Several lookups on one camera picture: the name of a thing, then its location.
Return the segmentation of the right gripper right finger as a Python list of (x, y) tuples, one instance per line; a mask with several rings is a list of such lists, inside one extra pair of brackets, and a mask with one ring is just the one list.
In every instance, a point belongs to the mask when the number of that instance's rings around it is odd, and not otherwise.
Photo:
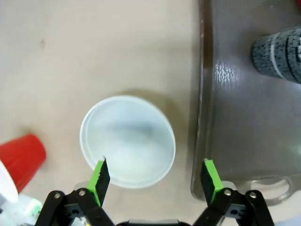
[(233, 218), (239, 226), (273, 226), (263, 195), (258, 190), (245, 194), (224, 187), (213, 160), (204, 159), (200, 181), (207, 208), (198, 217), (195, 226), (219, 226), (225, 218)]

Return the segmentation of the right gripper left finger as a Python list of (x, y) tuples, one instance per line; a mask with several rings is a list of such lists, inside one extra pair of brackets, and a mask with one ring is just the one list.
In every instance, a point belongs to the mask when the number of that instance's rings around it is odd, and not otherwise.
[(70, 226), (76, 218), (85, 218), (91, 226), (112, 226), (102, 208), (110, 182), (106, 160), (96, 164), (87, 187), (69, 194), (51, 191), (35, 223), (37, 226)]

